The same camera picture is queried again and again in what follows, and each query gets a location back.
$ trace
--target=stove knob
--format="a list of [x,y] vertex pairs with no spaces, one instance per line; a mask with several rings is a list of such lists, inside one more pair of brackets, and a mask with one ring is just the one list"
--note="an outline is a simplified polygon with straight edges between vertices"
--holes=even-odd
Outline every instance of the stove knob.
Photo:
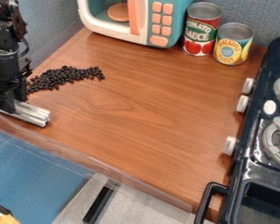
[[252,87],[253,87],[254,83],[255,83],[254,79],[247,78],[245,80],[242,92],[244,94],[249,95],[251,93],[251,90],[252,90]]
[[224,154],[232,156],[235,149],[236,138],[234,136],[228,136],[224,145]]
[[277,105],[274,101],[266,101],[262,110],[267,116],[271,116],[277,111]]
[[238,101],[238,105],[236,106],[236,111],[240,113],[244,113],[247,108],[248,102],[249,102],[249,97],[247,97],[246,95],[241,95]]

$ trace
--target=black stove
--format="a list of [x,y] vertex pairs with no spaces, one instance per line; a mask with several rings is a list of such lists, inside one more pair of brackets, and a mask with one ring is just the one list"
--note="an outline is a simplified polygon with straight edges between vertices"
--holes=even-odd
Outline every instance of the black stove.
[[237,110],[245,113],[238,139],[227,139],[233,162],[229,186],[209,183],[195,224],[211,198],[224,196],[217,223],[280,224],[280,38],[268,48],[255,80],[247,79]]

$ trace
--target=orange button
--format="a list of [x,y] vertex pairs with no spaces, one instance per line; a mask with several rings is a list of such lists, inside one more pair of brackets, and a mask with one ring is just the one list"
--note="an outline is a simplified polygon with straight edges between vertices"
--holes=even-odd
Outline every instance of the orange button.
[[172,25],[172,17],[163,16],[162,23],[163,23],[163,25]]
[[159,37],[159,36],[152,36],[150,38],[150,42],[154,46],[167,46],[168,45],[168,38]]
[[151,20],[152,20],[152,23],[159,24],[159,23],[161,23],[161,15],[159,15],[159,14],[152,14]]
[[151,27],[151,31],[152,31],[152,33],[160,34],[161,33],[161,26],[159,26],[158,24],[154,24]]
[[167,15],[171,15],[173,13],[173,4],[171,3],[164,4],[163,13]]
[[162,35],[164,35],[166,37],[169,37],[170,35],[172,35],[172,28],[169,26],[163,26]]
[[154,3],[152,4],[152,10],[153,10],[154,12],[161,12],[161,11],[162,11],[162,3],[160,3],[160,2],[154,2]]

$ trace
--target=can lid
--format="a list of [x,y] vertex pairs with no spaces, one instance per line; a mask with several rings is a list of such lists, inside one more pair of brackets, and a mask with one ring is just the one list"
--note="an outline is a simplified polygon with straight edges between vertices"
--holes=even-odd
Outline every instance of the can lid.
[[222,25],[218,33],[226,39],[245,40],[253,37],[253,32],[245,24],[228,23]]
[[221,9],[213,3],[193,3],[188,8],[188,15],[191,18],[211,20],[221,16]]

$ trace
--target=can label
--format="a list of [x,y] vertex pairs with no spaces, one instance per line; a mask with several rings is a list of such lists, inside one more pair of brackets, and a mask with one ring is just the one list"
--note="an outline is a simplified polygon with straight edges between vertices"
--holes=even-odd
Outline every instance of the can label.
[[185,27],[185,35],[192,41],[210,42],[216,36],[217,29],[197,20],[187,19]]
[[214,42],[221,18],[207,21],[188,17],[185,23],[183,50],[195,56],[205,56],[214,50]]
[[222,64],[240,65],[247,60],[251,44],[252,38],[236,41],[218,35],[213,56]]

